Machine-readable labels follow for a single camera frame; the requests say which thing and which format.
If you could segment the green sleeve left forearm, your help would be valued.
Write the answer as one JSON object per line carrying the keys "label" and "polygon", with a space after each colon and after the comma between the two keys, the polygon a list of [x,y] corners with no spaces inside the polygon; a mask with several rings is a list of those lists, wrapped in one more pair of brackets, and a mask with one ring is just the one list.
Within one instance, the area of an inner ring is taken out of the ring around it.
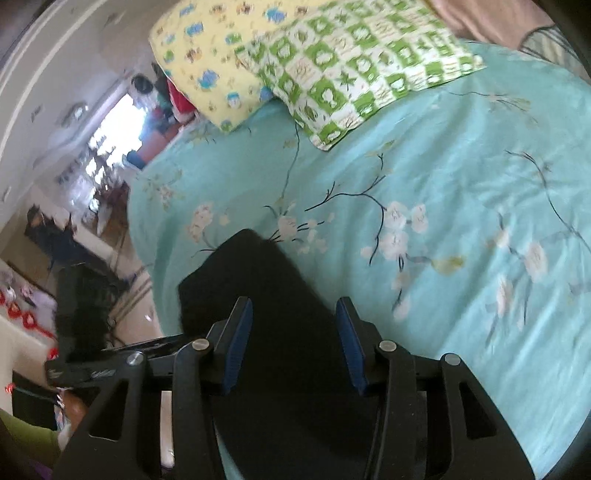
{"label": "green sleeve left forearm", "polygon": [[69,422],[53,431],[1,410],[1,478],[51,479],[70,437]]}

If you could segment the person's left hand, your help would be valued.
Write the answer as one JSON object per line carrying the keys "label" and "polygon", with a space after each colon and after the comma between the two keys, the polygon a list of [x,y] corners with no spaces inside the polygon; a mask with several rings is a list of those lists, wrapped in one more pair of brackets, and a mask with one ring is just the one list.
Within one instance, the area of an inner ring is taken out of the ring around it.
{"label": "person's left hand", "polygon": [[69,425],[69,433],[73,434],[88,412],[87,405],[69,390],[61,390],[60,398],[63,403],[65,417]]}

